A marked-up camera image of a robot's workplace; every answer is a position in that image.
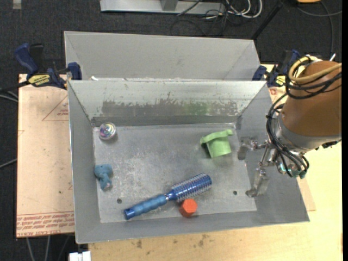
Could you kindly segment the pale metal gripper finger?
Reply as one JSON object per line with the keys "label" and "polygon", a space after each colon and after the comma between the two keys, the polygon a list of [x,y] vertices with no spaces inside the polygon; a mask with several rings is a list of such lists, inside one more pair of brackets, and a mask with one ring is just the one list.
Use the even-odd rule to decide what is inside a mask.
{"label": "pale metal gripper finger", "polygon": [[258,167],[255,170],[253,184],[250,190],[246,191],[248,197],[257,197],[265,195],[270,178],[266,174],[266,170],[262,167]]}
{"label": "pale metal gripper finger", "polygon": [[240,146],[238,149],[238,159],[239,160],[244,160],[246,158],[247,152],[248,151],[254,151],[258,148],[258,143],[255,139],[253,138],[242,138],[240,140]]}

